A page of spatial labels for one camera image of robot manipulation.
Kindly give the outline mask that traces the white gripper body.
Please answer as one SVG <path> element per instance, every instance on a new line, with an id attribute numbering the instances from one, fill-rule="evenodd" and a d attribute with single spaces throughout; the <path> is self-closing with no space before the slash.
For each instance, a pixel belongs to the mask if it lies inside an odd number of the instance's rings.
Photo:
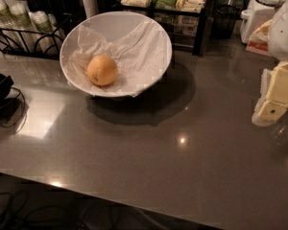
<path id="1" fill-rule="evenodd" d="M 274 15 L 268 33 L 268 52 L 288 61 L 288 0 Z"/>

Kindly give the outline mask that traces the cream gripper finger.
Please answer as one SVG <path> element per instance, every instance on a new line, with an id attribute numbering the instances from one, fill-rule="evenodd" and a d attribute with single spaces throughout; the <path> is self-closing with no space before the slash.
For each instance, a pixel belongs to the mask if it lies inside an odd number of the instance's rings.
<path id="1" fill-rule="evenodd" d="M 262 96 L 265 96 L 269 89 L 269 84 L 271 80 L 272 71 L 269 69 L 264 69 L 261 76 L 261 85 L 260 85 L 260 93 Z"/>
<path id="2" fill-rule="evenodd" d="M 259 127 L 276 123 L 288 109 L 288 61 L 281 61 L 271 71 L 268 92 L 261 95 L 252 115 L 252 123 Z"/>

